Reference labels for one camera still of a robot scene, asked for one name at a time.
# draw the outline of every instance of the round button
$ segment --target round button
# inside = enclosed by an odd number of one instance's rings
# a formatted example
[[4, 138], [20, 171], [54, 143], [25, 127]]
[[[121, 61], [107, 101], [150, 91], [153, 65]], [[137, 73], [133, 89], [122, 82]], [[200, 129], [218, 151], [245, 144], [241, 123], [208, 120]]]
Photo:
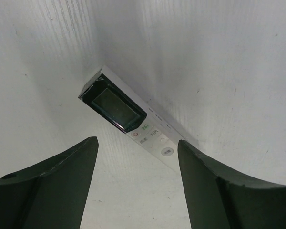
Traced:
[[164, 148], [162, 151], [161, 151], [161, 154], [163, 156], [171, 156], [172, 154], [174, 153], [174, 150], [172, 148]]
[[140, 136], [140, 133], [138, 133], [138, 132], [133, 132], [133, 133], [132, 133], [132, 136], [133, 136], [133, 137], [138, 137], [138, 136]]

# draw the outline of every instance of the white remote control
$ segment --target white remote control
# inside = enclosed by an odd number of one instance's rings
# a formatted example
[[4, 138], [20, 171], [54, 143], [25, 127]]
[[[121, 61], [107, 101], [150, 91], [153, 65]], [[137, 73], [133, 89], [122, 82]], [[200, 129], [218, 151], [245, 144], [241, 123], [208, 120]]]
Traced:
[[180, 173], [177, 146], [184, 139], [106, 66], [79, 98], [168, 167]]

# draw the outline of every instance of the gray oval button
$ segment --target gray oval button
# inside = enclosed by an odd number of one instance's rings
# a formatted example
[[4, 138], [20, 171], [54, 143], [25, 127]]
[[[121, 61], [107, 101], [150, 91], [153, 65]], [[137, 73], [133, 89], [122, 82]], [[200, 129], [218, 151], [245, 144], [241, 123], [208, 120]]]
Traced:
[[173, 154], [174, 150], [172, 148], [164, 148], [162, 151], [161, 151], [161, 154], [163, 156], [171, 156]]

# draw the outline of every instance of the lcd display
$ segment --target lcd display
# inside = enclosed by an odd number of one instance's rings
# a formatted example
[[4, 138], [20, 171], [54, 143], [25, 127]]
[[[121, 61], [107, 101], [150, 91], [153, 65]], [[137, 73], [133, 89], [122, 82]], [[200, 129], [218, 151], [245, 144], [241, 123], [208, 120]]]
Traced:
[[104, 115], [107, 115], [124, 129], [140, 118], [133, 109], [126, 105], [109, 88], [106, 88], [96, 99], [94, 99], [92, 104], [99, 107]]

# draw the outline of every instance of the black display bezel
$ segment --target black display bezel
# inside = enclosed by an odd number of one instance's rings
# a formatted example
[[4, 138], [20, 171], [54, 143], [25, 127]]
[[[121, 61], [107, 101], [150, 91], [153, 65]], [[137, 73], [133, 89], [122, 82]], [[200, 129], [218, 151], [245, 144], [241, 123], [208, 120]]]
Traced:
[[[129, 106], [139, 117], [128, 126], [121, 126], [110, 116], [106, 115], [99, 106], [93, 104], [93, 101], [105, 90], [109, 89], [114, 93], [119, 99], [121, 99], [127, 106]], [[147, 113], [140, 108], [134, 101], [132, 101], [122, 90], [120, 90], [112, 81], [110, 81], [104, 74], [101, 74], [89, 87], [83, 92], [79, 97], [84, 103], [86, 103], [90, 108], [95, 110], [107, 121], [116, 126], [123, 133], [128, 133], [132, 130], [137, 129], [142, 122], [146, 119]]]

